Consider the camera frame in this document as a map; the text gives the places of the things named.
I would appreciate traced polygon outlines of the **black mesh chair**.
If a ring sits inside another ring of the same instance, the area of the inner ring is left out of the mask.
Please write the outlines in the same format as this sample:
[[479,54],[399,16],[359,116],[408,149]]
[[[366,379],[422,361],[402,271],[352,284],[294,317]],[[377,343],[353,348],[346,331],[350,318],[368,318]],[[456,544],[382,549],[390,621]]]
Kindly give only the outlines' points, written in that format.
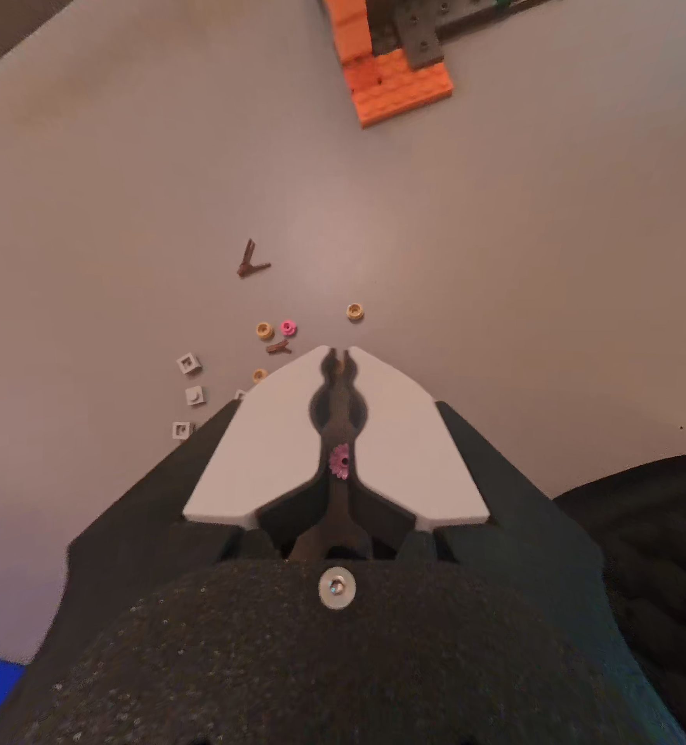
[[618,627],[686,733],[686,455],[554,499],[599,545]]

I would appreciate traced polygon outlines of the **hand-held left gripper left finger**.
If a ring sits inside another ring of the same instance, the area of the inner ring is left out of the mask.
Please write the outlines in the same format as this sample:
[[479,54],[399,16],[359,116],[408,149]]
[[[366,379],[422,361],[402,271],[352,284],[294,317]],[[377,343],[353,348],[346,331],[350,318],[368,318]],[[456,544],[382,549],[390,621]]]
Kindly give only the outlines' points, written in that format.
[[329,484],[311,404],[335,361],[334,349],[316,347],[245,394],[183,508],[185,520],[260,529],[278,548],[320,523]]

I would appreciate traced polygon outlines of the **grey desk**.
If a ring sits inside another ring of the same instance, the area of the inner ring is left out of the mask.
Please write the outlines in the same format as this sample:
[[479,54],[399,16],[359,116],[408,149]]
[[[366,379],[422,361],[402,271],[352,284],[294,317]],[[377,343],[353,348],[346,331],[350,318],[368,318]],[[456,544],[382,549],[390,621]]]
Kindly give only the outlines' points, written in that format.
[[258,322],[398,367],[549,496],[686,453],[686,2],[548,2],[445,62],[363,130],[317,2],[77,2],[0,60],[0,658],[172,422],[291,360]]

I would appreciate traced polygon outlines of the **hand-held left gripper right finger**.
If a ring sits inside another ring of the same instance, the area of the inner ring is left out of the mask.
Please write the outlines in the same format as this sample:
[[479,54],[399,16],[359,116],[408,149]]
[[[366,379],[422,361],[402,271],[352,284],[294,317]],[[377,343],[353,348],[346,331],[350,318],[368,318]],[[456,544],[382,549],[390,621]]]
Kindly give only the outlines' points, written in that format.
[[412,531],[485,524],[489,508],[433,396],[362,348],[348,356],[365,406],[353,443],[354,521],[392,551]]

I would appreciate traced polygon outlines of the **toy brick building model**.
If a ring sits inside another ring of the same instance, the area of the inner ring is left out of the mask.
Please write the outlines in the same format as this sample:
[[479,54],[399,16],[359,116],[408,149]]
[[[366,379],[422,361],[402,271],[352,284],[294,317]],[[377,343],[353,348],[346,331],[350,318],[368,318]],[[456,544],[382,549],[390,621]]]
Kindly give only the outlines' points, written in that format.
[[363,128],[453,93],[443,43],[543,1],[325,1],[332,40]]

